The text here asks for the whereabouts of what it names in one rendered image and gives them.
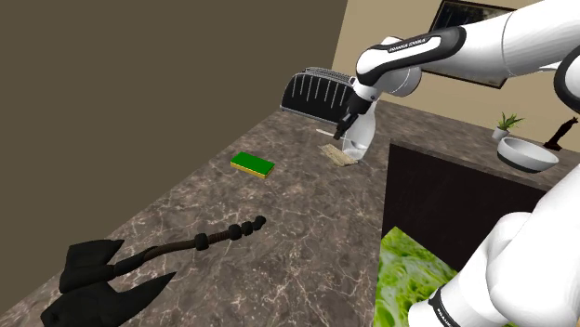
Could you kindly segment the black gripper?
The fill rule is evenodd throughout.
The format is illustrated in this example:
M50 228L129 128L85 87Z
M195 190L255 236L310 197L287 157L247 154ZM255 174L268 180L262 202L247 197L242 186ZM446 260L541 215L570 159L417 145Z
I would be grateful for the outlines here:
M344 133L348 131L354 124L359 115L366 114L372 105L372 101L365 98L361 98L358 94L352 93L349 102L348 110L343 118L336 126L336 132L333 138L339 140L343 137Z

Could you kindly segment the beige flat cracker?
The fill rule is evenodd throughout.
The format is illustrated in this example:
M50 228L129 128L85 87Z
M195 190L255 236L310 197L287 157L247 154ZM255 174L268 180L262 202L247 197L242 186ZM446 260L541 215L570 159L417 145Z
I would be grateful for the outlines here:
M320 150L334 165L339 167L353 165L358 162L332 144L320 146Z

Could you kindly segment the black and silver toaster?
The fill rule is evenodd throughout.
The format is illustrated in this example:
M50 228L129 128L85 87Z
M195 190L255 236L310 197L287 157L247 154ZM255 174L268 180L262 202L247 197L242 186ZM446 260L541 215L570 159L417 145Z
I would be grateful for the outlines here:
M353 93L353 76L325 68L308 67L288 82L281 101L290 111L327 124L337 125Z

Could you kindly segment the green and yellow sponge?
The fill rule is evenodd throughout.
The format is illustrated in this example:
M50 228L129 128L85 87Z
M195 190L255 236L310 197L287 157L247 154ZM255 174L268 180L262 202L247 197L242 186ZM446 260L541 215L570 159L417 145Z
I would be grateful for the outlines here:
M273 171L275 164L240 151L231 159L231 166L250 175L265 179Z

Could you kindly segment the small potted green plant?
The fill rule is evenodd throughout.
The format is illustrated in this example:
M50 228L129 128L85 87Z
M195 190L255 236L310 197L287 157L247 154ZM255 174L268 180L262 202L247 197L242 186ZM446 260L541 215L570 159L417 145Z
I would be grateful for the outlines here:
M502 113L502 119L497 122L492 138L501 140L509 134L510 128L515 127L521 121L523 121L523 118L519 118L516 113L512 113L509 116Z

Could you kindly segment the green patterned robot stand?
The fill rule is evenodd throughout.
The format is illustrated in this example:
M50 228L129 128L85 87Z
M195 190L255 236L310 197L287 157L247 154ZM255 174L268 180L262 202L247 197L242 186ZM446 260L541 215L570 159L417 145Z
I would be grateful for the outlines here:
M455 271L398 228L382 238L373 327L518 327L493 306L487 242Z

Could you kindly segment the white bowl with dark rim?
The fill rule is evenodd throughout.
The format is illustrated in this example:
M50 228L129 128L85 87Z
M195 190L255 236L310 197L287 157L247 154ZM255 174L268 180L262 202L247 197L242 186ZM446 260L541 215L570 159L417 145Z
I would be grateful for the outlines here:
M503 137L496 154L503 163L531 174L546 171L560 161L552 152L514 137Z

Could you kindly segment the black figure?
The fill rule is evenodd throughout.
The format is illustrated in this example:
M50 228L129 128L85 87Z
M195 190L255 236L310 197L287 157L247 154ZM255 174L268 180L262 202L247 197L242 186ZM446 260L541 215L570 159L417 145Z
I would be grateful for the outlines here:
M573 117L563 123L550 140L543 144L543 147L549 150L560 151L562 146L559 145L559 140L572 128L574 124L578 123L579 121L577 117Z

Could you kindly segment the black axe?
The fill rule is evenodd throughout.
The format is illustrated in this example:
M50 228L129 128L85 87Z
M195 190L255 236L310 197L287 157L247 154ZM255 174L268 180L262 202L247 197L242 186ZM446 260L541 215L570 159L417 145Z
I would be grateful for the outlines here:
M59 277L60 296L41 313L41 322L44 327L120 327L147 307L175 274L167 273L123 292L115 291L110 281L161 255L190 249L204 251L217 242L237 241L265 223L264 216L256 216L218 233L199 233L188 241L147 248L114 264L110 260L122 247L122 240L73 244L68 248Z

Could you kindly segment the dark framed wall picture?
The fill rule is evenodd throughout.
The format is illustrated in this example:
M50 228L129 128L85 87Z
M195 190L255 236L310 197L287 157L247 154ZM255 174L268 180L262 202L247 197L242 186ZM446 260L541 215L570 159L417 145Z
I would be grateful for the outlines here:
M432 32L451 26L470 24L498 17L511 11L514 11L514 8L486 5L466 0L441 0L429 30ZM425 72L494 89L501 89L507 80L506 78L498 77L484 79L458 73L445 73L441 70L425 70Z

